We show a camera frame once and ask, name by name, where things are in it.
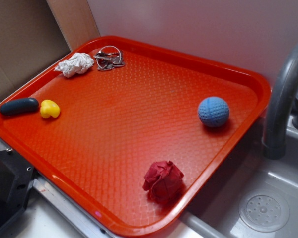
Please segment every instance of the yellow rubber duck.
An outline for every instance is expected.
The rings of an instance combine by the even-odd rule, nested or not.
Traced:
[[[40,114],[43,118],[50,116],[57,118],[61,112],[60,107],[51,100],[44,100],[41,102]]]

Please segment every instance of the keys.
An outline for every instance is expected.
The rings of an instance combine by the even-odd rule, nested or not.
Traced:
[[[105,46],[94,55],[99,71],[109,71],[125,66],[123,52],[115,46]]]

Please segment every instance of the red napkin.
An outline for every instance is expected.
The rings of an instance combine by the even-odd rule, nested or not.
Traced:
[[[171,200],[180,190],[184,174],[171,161],[154,162],[144,176],[144,191],[157,202]]]

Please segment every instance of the orange tray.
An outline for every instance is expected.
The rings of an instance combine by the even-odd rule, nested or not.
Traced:
[[[75,52],[93,57],[107,45],[123,50],[125,67],[101,72],[95,63],[67,79],[56,63],[5,102],[50,99],[60,116],[0,113],[0,137],[112,232],[144,236],[180,215],[267,106],[270,86],[254,72],[119,37]],[[198,118],[209,96],[230,107],[223,127],[206,128]],[[150,165],[162,160],[177,165],[185,185],[164,205],[142,189]]]

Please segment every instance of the textured blue ball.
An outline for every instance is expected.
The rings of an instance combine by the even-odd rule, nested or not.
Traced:
[[[200,121],[208,127],[219,127],[225,124],[229,117],[229,107],[226,101],[218,97],[204,99],[198,108]]]

